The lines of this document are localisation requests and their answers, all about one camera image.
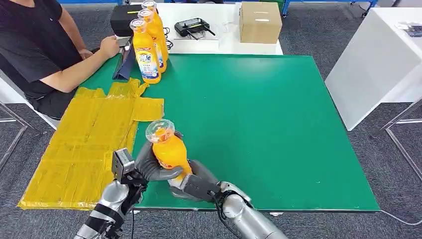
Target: carpet floor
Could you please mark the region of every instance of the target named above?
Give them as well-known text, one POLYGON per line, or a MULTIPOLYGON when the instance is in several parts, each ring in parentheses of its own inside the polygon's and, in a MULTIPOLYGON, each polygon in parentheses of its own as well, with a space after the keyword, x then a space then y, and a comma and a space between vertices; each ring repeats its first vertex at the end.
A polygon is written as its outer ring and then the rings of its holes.
MULTIPOLYGON (((89 48, 111 35, 113 5, 66 5, 89 48)), ((325 78, 362 22, 358 5, 348 3, 292 3, 280 35, 285 54, 312 55, 325 78)), ((88 212, 16 208, 53 131, 27 106, 9 104, 35 126, 27 130, 1 172, 0 235, 13 239, 71 239, 88 212)), ((382 104, 353 131, 348 132, 359 162, 380 207, 406 221, 422 219, 421 182, 388 136, 370 132, 403 110, 407 104, 382 104)), ((422 116, 422 110, 415 112, 422 116)), ((19 125, 0 124, 0 155, 12 142, 19 125)), ((399 125, 394 133, 422 167, 421 125, 399 125)), ((422 225, 407 226, 383 213, 284 213, 271 220, 290 239, 420 239, 422 225)), ((130 238, 131 219, 123 230, 130 238)), ((233 239, 213 212, 145 211, 135 215, 136 239, 233 239)))

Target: black box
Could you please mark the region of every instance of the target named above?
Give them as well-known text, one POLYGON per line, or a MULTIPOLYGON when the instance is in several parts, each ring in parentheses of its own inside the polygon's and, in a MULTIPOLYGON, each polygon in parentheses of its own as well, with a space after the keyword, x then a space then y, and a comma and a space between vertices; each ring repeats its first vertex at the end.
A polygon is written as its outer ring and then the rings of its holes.
POLYGON ((111 14, 110 24, 117 36, 133 35, 130 29, 130 22, 138 18, 138 12, 142 10, 142 5, 118 5, 114 7, 111 14))

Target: plastic bottle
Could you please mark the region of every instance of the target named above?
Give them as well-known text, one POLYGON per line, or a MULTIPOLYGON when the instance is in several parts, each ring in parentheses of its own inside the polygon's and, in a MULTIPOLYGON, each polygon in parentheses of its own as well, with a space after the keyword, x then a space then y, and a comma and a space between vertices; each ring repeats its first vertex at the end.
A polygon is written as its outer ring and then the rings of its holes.
POLYGON ((183 141, 174 135, 174 124, 167 119, 152 122, 146 129, 146 138, 153 143, 152 150, 163 168, 181 166, 183 172, 175 179, 168 180, 171 186, 180 187, 186 175, 192 174, 186 147, 183 141))
MULTIPOLYGON (((163 21, 161 20, 160 15, 158 15, 157 3, 154 0, 145 0, 142 3, 142 8, 143 9, 149 9, 154 13, 153 19, 157 23, 157 25, 160 27, 161 31, 164 34, 163 21)), ((164 57, 164 60, 167 61, 167 59, 169 59, 169 52, 167 50, 167 43, 166 43, 165 38, 164 38, 164 44, 166 46, 166 50, 163 51, 163 57, 164 57)))
POLYGON ((141 10, 138 13, 139 19, 144 19, 147 22, 146 31, 154 41, 154 47, 157 51, 159 70, 161 73, 167 69, 167 61, 164 60, 164 51, 167 51, 166 37, 160 26, 154 21, 154 12, 149 9, 141 10))
POLYGON ((152 37, 146 32, 147 23, 142 19, 135 19, 130 22, 130 28, 133 30, 132 44, 142 79, 148 84, 160 82, 157 52, 152 37))

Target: clear bottle cap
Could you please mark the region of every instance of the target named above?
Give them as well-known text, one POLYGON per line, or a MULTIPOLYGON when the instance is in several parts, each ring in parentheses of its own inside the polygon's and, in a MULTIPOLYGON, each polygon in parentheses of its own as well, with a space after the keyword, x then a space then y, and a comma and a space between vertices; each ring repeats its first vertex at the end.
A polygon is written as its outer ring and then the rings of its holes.
POLYGON ((138 18, 144 19, 147 23, 152 22, 153 17, 154 17, 154 13, 149 9, 141 10, 138 13, 138 18))
POLYGON ((151 143, 162 143, 174 135, 174 124, 168 119, 159 119, 151 124, 145 130, 145 136, 151 143))
POLYGON ((129 26, 135 32, 145 32, 146 21, 143 19, 134 19, 130 22, 129 26))
POLYGON ((142 8, 143 9, 149 9, 151 11, 155 11, 155 9, 157 8, 157 3, 154 0, 145 0, 142 3, 142 8))

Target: black pants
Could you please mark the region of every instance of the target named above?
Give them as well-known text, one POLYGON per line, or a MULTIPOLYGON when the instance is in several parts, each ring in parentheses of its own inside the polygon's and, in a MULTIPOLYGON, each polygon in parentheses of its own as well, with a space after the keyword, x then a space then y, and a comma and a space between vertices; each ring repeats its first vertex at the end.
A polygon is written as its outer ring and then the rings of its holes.
POLYGON ((40 99, 28 99, 34 109, 54 120, 60 120, 67 109, 70 101, 76 93, 76 89, 69 93, 53 91, 40 99))

